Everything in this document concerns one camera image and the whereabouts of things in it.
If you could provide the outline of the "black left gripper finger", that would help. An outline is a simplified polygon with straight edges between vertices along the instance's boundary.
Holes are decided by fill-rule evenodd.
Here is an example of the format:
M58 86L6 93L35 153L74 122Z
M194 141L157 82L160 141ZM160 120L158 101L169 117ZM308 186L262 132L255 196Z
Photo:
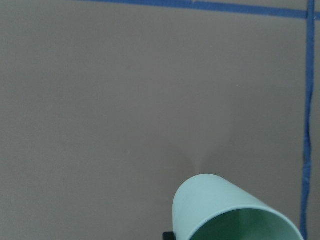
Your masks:
M162 234L163 240L175 240L175 233L173 231L167 231Z

